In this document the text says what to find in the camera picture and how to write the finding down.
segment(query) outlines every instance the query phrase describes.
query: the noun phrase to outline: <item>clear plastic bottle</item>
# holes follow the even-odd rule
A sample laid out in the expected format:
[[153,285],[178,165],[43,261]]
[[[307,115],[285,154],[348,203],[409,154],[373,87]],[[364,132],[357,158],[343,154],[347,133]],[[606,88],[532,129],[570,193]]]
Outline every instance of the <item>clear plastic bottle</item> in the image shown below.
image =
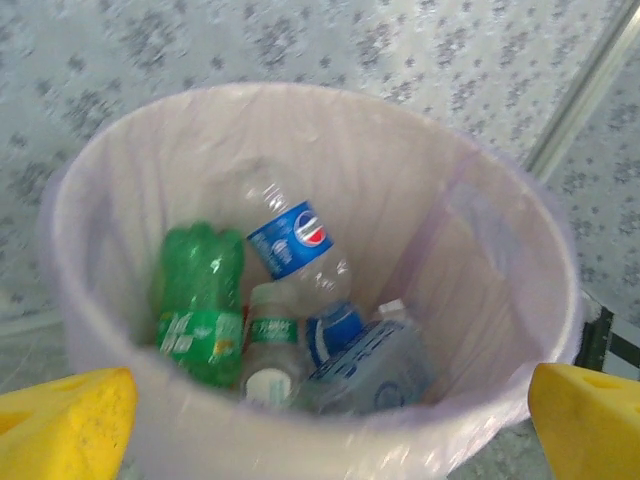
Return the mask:
[[251,292],[248,348],[240,376],[242,396],[269,408],[289,405],[309,365],[299,345],[295,295],[286,284],[265,283]]
[[295,312],[312,315],[348,298],[351,271],[314,212],[301,181],[276,161],[247,160],[225,177],[233,226],[247,236],[274,280],[290,284]]

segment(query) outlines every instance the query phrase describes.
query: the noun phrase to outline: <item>trash can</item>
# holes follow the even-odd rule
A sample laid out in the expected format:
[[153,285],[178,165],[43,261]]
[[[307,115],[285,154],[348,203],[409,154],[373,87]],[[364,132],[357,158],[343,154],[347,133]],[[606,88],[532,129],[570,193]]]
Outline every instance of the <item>trash can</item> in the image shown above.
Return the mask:
[[[215,222],[215,184],[254,156],[298,171],[346,251],[353,297],[402,298],[438,372],[424,405],[366,418],[268,413],[212,394],[152,347],[147,287],[164,233]],[[234,84],[157,101],[97,135],[50,181],[41,264],[78,371],[126,365],[147,478],[423,480],[525,419],[540,362],[581,327],[570,234],[508,160],[425,117],[312,86]],[[245,288],[266,272],[249,253]]]

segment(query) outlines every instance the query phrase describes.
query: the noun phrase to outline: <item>floor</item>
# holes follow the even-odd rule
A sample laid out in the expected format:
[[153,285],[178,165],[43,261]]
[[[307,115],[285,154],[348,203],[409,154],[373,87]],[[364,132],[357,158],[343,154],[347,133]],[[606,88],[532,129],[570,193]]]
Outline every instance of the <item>floor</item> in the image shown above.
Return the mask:
[[[35,327],[3,325],[0,331],[0,394],[68,375],[64,333],[55,314],[30,319]],[[125,465],[119,480],[140,480],[135,467]],[[505,429],[449,480],[552,480],[533,426],[524,422]]]

